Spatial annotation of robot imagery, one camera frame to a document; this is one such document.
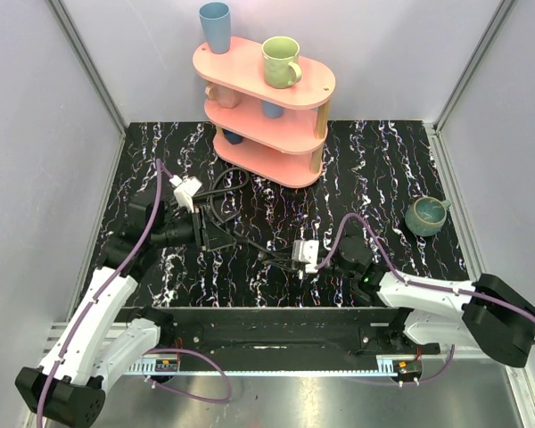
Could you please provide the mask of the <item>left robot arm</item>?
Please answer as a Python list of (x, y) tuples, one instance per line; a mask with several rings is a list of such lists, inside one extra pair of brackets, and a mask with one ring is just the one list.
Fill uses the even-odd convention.
[(155, 264), (159, 250), (204, 245), (218, 227), (208, 223), (193, 197), (174, 193), (184, 214), (167, 219), (159, 193), (140, 193), (119, 230), (107, 241), (101, 265), (61, 337), (37, 367), (23, 367), (15, 386), (37, 417), (67, 427), (89, 427), (100, 415), (112, 386), (144, 354), (177, 353), (173, 316), (140, 309), (110, 345), (103, 341), (128, 297)]

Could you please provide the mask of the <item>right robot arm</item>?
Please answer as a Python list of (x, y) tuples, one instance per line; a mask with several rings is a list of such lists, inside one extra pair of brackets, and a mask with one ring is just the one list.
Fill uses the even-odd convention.
[(344, 279), (359, 306), (399, 309), (401, 319), (387, 331), (395, 352), (438, 343), (475, 348), (506, 366), (526, 365), (535, 343), (535, 307), (498, 276), (444, 281), (394, 272), (376, 263), (356, 235), (341, 238), (322, 267), (321, 253), (318, 241), (297, 240), (283, 251), (262, 250), (259, 257), (299, 276)]

